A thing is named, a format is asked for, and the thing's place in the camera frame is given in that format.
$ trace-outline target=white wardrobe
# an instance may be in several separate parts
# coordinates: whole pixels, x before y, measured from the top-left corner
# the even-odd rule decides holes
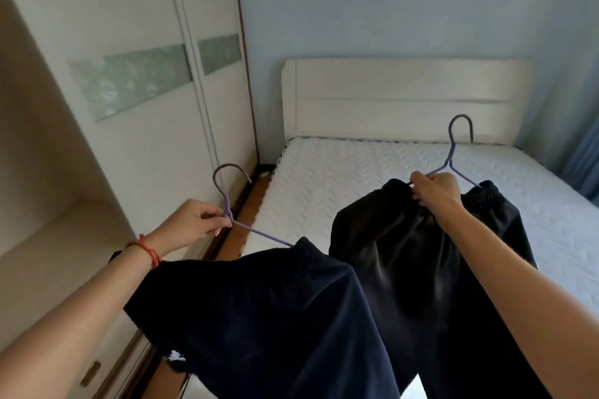
[[[221,204],[218,164],[255,168],[240,32],[237,0],[0,0],[0,349],[185,199]],[[72,399],[118,394],[135,332],[122,313]]]

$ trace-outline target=bracelet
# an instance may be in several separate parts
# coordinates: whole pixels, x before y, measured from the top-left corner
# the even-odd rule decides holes
[[[156,251],[154,251],[152,248],[148,248],[145,244],[141,243],[141,241],[144,239],[144,237],[145,237],[144,234],[139,234],[139,240],[137,240],[136,242],[127,243],[126,248],[133,246],[134,244],[139,246],[140,248],[142,248],[144,251],[146,251],[150,255],[150,257],[152,257],[152,269],[154,269],[154,268],[158,267],[158,264],[160,264],[160,262],[162,262],[162,259],[156,253]]]

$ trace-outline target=green glass panel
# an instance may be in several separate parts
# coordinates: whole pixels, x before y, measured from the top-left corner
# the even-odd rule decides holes
[[[96,121],[192,80],[183,45],[107,55],[70,65]]]
[[[198,40],[198,48],[206,76],[241,60],[237,34]]]

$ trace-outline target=person's left hand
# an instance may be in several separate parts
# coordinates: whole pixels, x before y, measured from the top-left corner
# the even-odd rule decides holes
[[[188,246],[210,234],[217,236],[223,227],[231,227],[229,218],[216,205],[187,199],[166,221],[144,238],[144,243],[160,257]]]

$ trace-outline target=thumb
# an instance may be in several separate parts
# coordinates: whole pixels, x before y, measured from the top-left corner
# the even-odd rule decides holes
[[[223,227],[231,227],[233,224],[231,220],[225,216],[214,216],[210,219],[202,220],[206,225],[204,226],[206,232],[214,229],[222,229]]]
[[[414,172],[412,172],[412,175],[410,175],[410,181],[418,186],[418,185],[422,185],[426,182],[429,182],[430,179],[424,175],[422,172],[420,172],[419,170],[415,170]]]

